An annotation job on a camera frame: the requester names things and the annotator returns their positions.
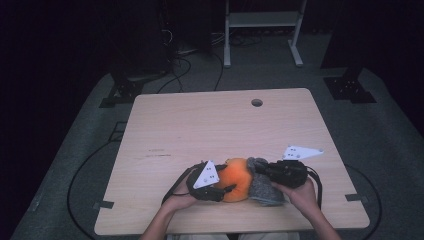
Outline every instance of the forearm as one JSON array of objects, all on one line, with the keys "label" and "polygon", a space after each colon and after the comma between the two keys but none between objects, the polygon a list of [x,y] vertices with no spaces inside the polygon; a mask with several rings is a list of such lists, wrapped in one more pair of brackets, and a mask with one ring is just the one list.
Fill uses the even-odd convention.
[{"label": "forearm", "polygon": [[163,240],[168,228],[169,222],[174,216],[176,210],[169,208],[168,206],[162,206],[156,213],[152,222],[144,231],[140,240]]},{"label": "forearm", "polygon": [[317,210],[307,216],[307,219],[312,224],[315,229],[315,232],[318,235],[318,238],[321,240],[340,240],[339,234],[333,228],[333,226],[328,222],[324,214]]}]

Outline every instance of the wooden tabletop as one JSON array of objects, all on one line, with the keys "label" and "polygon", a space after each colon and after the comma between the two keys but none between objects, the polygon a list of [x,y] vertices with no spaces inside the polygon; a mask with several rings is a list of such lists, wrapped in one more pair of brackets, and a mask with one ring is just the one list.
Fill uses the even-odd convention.
[{"label": "wooden tabletop", "polygon": [[[335,228],[364,228],[369,218],[307,89],[140,95],[134,102],[95,226],[99,235],[142,234],[163,196],[185,169],[200,161],[282,158],[288,145],[323,149],[303,160],[324,192],[322,210]],[[177,212],[168,233],[231,233],[312,229],[287,203],[263,207],[199,201]]]}]

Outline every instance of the dark background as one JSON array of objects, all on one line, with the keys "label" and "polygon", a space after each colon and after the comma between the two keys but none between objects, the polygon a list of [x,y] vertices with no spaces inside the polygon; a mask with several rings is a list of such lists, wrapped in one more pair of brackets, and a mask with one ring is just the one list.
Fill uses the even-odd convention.
[{"label": "dark background", "polygon": [[[243,9],[244,2],[231,2],[233,9]],[[223,3],[0,2],[0,238],[13,233],[86,97],[111,64],[169,70],[172,49],[164,47],[161,28],[207,50],[210,32],[223,30]],[[246,6],[297,7],[287,0]],[[302,26],[307,34],[334,30],[322,67],[347,67],[359,59],[384,80],[421,133],[423,10],[420,1],[309,0]]]}]

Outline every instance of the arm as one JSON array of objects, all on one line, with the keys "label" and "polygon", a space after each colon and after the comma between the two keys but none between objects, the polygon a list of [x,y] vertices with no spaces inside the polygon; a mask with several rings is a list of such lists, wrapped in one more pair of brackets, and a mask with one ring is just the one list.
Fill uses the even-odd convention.
[{"label": "arm", "polygon": [[[175,189],[175,194],[186,194],[188,188],[186,185],[187,177],[181,181],[180,185]],[[174,214],[184,208],[188,208],[197,200],[190,194],[183,196],[171,196],[166,200],[159,208],[153,220],[150,222],[146,231],[140,237],[140,240],[163,240],[168,228],[169,222],[171,222]]]},{"label": "arm", "polygon": [[321,209],[319,209],[316,202],[314,184],[311,179],[308,178],[304,185],[295,189],[274,182],[272,185],[290,198],[290,202],[308,219],[320,239],[341,239],[321,212]]}]

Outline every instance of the person's left hand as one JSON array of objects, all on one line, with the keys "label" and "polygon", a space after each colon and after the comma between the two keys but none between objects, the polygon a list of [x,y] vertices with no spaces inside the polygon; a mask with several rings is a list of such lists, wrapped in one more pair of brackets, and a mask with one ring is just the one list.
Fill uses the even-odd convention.
[{"label": "person's left hand", "polygon": [[188,176],[186,176],[181,181],[181,183],[175,188],[174,194],[176,195],[171,195],[164,203],[166,205],[169,205],[175,211],[188,208],[198,201],[196,198],[191,196],[188,191]]}]

